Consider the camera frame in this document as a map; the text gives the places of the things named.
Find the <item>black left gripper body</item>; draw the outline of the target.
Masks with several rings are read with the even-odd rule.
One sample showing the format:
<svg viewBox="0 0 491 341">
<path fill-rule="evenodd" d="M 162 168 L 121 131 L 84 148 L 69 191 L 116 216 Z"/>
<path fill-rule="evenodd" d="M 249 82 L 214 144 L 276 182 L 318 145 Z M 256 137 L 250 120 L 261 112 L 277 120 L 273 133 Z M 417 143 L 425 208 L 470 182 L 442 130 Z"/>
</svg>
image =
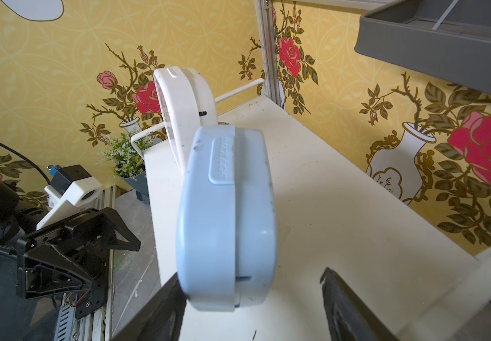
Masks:
<svg viewBox="0 0 491 341">
<path fill-rule="evenodd" d="M 18 240 L 16 294 L 34 299 L 96 290 L 108 274 L 110 250 L 140 247 L 116 210 L 90 208 Z"/>
</svg>

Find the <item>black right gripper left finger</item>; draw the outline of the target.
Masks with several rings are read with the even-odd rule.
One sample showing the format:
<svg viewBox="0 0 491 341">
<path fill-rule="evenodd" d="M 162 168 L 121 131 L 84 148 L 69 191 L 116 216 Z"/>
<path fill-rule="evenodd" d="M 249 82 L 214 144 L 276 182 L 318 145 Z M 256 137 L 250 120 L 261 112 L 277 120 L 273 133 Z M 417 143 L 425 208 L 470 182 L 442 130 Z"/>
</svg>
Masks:
<svg viewBox="0 0 491 341">
<path fill-rule="evenodd" d="M 112 340 L 178 341 L 186 307 L 187 296 L 175 273 Z"/>
</svg>

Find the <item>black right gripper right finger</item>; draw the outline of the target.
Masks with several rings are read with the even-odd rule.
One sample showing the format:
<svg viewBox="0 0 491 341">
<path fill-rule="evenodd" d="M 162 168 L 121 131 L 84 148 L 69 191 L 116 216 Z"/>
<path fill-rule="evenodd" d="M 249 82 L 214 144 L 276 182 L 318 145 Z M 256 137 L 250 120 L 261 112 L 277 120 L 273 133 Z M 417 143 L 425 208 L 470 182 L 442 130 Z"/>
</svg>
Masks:
<svg viewBox="0 0 491 341">
<path fill-rule="evenodd" d="M 320 284 L 332 340 L 397 339 L 336 271 L 327 267 Z"/>
</svg>

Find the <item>blue square alarm clock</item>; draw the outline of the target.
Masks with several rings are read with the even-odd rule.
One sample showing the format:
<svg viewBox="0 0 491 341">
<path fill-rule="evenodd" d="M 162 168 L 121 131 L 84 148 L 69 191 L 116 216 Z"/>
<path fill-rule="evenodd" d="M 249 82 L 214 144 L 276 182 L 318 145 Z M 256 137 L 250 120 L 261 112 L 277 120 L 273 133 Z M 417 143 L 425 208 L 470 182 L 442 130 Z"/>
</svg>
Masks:
<svg viewBox="0 0 491 341">
<path fill-rule="evenodd" d="M 263 133 L 203 126 L 193 140 L 176 231 L 179 283 L 197 311 L 262 304 L 277 263 L 277 218 Z"/>
</svg>

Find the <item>white square alarm clock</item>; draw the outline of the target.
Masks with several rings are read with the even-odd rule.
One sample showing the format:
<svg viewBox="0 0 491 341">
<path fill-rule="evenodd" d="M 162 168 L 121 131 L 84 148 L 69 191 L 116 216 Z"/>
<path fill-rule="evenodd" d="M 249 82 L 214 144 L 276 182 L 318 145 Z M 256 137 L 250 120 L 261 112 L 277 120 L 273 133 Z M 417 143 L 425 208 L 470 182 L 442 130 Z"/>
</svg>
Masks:
<svg viewBox="0 0 491 341">
<path fill-rule="evenodd" d="M 160 68 L 153 79 L 172 153 L 185 173 L 195 133 L 218 123 L 213 93 L 193 68 Z"/>
</svg>

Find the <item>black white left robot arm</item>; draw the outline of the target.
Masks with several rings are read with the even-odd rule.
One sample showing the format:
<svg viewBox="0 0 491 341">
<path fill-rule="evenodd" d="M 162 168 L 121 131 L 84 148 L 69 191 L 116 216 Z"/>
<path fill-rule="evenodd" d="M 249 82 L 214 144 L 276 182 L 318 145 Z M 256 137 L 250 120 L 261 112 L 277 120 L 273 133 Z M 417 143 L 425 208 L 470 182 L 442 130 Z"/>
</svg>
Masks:
<svg viewBox="0 0 491 341">
<path fill-rule="evenodd" d="M 51 210 L 0 180 L 0 254 L 17 264 L 19 297 L 75 293 L 80 319 L 107 301 L 110 251 L 139 251 L 141 242 L 116 210 L 90 207 L 102 187 L 82 166 L 53 167 L 51 174 Z"/>
</svg>

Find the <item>white two-tier shelf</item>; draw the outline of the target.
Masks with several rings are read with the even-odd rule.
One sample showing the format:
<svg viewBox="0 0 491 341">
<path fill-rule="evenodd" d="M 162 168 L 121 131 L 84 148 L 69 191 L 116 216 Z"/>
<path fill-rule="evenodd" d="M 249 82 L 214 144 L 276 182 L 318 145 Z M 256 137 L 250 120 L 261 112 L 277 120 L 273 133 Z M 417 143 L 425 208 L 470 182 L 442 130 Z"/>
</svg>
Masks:
<svg viewBox="0 0 491 341">
<path fill-rule="evenodd" d="M 272 100 L 217 125 L 260 130 L 275 196 L 277 263 L 260 305 L 197 311 L 180 340 L 331 340 L 320 278 L 329 267 L 396 340 L 447 340 L 491 299 L 491 247 L 471 257 Z M 161 283 L 177 273 L 184 176 L 169 138 L 141 151 Z"/>
</svg>

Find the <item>potted green plant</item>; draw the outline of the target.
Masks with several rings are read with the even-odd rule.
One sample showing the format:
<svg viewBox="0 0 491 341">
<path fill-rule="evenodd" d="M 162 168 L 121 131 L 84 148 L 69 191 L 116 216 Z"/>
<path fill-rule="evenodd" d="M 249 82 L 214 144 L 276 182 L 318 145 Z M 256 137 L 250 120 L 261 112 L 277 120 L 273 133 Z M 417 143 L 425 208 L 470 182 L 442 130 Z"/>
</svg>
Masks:
<svg viewBox="0 0 491 341">
<path fill-rule="evenodd" d="M 137 199 L 150 203 L 145 161 L 132 145 L 130 132 L 108 138 L 103 157 L 113 164 L 112 172 L 133 190 Z"/>
</svg>

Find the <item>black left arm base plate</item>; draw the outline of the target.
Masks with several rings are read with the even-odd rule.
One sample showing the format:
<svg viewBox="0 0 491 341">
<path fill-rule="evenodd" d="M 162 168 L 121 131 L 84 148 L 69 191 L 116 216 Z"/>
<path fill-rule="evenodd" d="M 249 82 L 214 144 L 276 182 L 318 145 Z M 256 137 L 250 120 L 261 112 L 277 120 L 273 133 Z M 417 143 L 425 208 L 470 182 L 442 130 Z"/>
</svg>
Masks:
<svg viewBox="0 0 491 341">
<path fill-rule="evenodd" d="M 102 260 L 103 271 L 100 277 L 94 281 L 91 290 L 84 297 L 80 297 L 79 303 L 75 306 L 76 310 L 74 317 L 77 320 L 94 313 L 106 304 L 109 273 L 108 252 L 103 253 Z"/>
</svg>

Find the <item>aluminium slotted base rail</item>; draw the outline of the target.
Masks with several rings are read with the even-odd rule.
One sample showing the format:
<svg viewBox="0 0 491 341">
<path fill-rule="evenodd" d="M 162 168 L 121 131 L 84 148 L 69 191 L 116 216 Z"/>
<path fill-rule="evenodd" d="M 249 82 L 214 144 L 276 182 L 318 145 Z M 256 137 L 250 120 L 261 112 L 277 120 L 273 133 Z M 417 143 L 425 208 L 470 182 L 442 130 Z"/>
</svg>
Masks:
<svg viewBox="0 0 491 341">
<path fill-rule="evenodd" d="M 63 294 L 58 297 L 53 340 L 108 340 L 110 318 L 107 305 L 93 307 L 93 294 Z"/>
</svg>

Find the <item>grey wall-mounted tray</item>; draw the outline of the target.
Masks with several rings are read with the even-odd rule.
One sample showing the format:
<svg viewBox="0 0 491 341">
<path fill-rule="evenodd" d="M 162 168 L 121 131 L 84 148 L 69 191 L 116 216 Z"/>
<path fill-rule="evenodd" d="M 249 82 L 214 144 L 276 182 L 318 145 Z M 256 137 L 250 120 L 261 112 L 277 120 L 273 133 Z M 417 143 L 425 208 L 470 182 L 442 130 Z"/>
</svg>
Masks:
<svg viewBox="0 0 491 341">
<path fill-rule="evenodd" d="M 393 1 L 359 24 L 356 53 L 491 95 L 491 1 Z"/>
</svg>

